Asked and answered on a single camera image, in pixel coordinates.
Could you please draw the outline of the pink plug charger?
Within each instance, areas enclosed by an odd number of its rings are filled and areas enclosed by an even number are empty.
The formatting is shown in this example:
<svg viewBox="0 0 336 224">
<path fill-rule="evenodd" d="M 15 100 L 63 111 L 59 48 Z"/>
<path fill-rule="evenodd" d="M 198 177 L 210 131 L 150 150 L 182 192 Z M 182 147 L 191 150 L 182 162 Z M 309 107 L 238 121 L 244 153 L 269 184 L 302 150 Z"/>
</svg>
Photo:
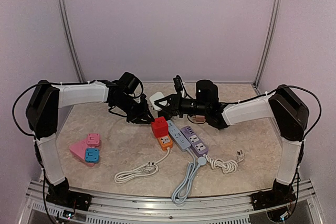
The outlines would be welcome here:
<svg viewBox="0 0 336 224">
<path fill-rule="evenodd" d="M 191 121 L 196 124 L 203 124 L 206 122 L 205 116 L 203 115 L 192 115 L 191 116 Z"/>
</svg>

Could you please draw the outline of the orange power strip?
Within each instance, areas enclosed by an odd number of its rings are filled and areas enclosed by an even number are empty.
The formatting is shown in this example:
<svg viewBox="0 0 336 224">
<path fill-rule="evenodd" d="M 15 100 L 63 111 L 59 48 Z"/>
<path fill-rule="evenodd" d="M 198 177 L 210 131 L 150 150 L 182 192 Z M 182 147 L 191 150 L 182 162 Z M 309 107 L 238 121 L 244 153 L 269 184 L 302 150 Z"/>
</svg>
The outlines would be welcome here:
<svg viewBox="0 0 336 224">
<path fill-rule="evenodd" d="M 173 147 L 173 141 L 169 135 L 161 136 L 157 138 L 158 143 L 163 151 L 171 150 Z"/>
</svg>

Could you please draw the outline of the light blue power strip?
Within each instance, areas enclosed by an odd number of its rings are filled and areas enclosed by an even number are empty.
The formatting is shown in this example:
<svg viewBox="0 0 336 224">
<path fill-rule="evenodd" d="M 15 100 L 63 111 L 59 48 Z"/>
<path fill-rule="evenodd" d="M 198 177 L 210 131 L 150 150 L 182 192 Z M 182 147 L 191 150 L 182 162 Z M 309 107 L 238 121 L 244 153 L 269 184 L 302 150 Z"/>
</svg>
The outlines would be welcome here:
<svg viewBox="0 0 336 224">
<path fill-rule="evenodd" d="M 187 149 L 191 147 L 190 142 L 171 120 L 167 120 L 167 124 L 170 137 L 174 140 L 182 152 L 187 151 Z"/>
</svg>

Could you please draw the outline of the purple power strip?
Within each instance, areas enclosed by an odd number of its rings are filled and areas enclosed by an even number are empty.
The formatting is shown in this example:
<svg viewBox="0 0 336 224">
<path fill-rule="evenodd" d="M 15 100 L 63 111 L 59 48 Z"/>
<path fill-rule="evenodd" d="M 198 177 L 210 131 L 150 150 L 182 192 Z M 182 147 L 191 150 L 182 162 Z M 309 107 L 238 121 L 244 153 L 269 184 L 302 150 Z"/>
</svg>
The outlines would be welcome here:
<svg viewBox="0 0 336 224">
<path fill-rule="evenodd" d="M 191 149 L 197 157 L 208 154 L 208 147 L 189 125 L 181 128 L 181 132 L 190 142 Z"/>
</svg>

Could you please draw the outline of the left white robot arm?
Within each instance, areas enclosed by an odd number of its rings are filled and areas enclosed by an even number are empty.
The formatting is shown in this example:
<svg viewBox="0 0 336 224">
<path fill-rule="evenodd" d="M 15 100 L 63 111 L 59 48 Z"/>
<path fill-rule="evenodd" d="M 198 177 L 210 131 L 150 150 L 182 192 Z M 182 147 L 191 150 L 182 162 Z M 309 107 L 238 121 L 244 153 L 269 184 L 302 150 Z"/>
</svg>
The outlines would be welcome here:
<svg viewBox="0 0 336 224">
<path fill-rule="evenodd" d="M 61 168 L 56 139 L 58 111 L 68 106 L 87 103 L 106 103 L 109 113 L 119 108 L 128 123 L 151 124 L 154 117 L 144 93 L 135 95 L 143 87 L 133 74 L 125 72 L 118 80 L 95 80 L 85 83 L 54 83 L 41 80 L 30 88 L 34 91 L 26 108 L 30 132 L 18 129 L 33 137 L 38 162 L 44 177 L 53 189 L 53 197 L 66 206 L 73 201 L 73 193 Z"/>
</svg>

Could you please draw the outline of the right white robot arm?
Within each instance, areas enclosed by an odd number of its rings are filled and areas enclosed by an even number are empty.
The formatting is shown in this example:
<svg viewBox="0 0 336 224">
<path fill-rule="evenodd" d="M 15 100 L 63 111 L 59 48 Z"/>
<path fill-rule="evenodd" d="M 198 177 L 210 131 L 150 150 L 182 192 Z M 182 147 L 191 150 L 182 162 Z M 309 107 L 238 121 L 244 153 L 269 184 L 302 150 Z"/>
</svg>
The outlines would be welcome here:
<svg viewBox="0 0 336 224">
<path fill-rule="evenodd" d="M 170 94 L 155 100 L 169 116 L 201 115 L 208 125 L 222 130 L 229 126 L 273 118 L 281 137 L 281 159 L 269 201 L 281 204 L 289 196 L 303 157 L 304 141 L 313 129 L 308 126 L 309 109 L 294 93 L 296 86 L 282 84 L 272 90 L 237 102 L 220 102 L 218 87 L 210 80 L 196 83 L 195 98 L 185 98 L 181 93 Z"/>
</svg>

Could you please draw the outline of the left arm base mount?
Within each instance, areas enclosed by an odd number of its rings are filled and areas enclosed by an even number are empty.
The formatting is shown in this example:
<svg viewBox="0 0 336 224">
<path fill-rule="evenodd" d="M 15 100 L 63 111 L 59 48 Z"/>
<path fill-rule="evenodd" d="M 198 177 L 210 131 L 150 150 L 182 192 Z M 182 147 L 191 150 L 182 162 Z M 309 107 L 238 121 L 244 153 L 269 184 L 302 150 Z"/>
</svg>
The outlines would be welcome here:
<svg viewBox="0 0 336 224">
<path fill-rule="evenodd" d="M 88 211 L 91 200 L 90 194 L 70 190 L 67 180 L 58 185 L 50 184 L 46 196 L 47 202 L 82 211 Z"/>
</svg>

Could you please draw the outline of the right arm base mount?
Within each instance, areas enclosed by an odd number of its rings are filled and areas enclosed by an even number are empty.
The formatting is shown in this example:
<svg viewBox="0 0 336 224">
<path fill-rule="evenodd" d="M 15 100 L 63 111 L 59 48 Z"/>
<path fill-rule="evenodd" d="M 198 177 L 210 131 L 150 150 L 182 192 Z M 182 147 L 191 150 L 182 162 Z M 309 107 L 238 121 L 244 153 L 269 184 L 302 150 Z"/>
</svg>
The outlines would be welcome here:
<svg viewBox="0 0 336 224">
<path fill-rule="evenodd" d="M 295 201 L 296 196 L 291 185 L 283 185 L 274 181 L 272 189 L 251 194 L 254 210 L 272 208 Z"/>
</svg>

